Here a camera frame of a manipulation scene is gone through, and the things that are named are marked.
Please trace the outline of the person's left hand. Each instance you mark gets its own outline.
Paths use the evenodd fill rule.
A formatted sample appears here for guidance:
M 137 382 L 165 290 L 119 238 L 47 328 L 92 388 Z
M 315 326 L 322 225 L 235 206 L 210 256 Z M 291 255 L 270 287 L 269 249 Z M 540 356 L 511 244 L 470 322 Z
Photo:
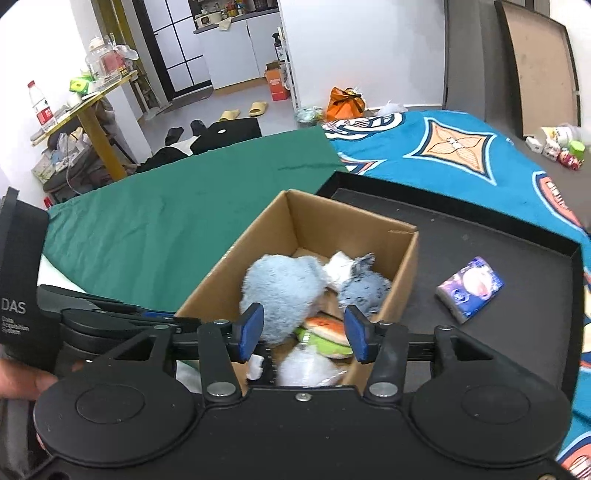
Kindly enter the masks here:
M 58 377 L 12 359 L 0 360 L 0 397 L 7 400 L 36 401 L 54 385 Z

